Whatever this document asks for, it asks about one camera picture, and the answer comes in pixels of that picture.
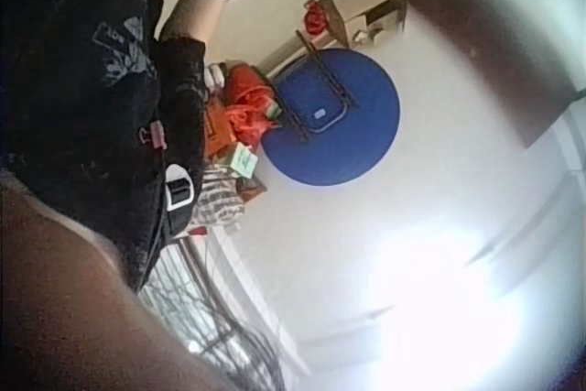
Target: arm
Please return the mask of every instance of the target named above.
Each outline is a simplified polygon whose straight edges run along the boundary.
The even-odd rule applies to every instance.
[[[233,390],[167,333],[92,245],[22,196],[2,196],[1,382],[11,389]]]
[[[179,0],[163,27],[161,41],[189,37],[208,43],[228,0]]]

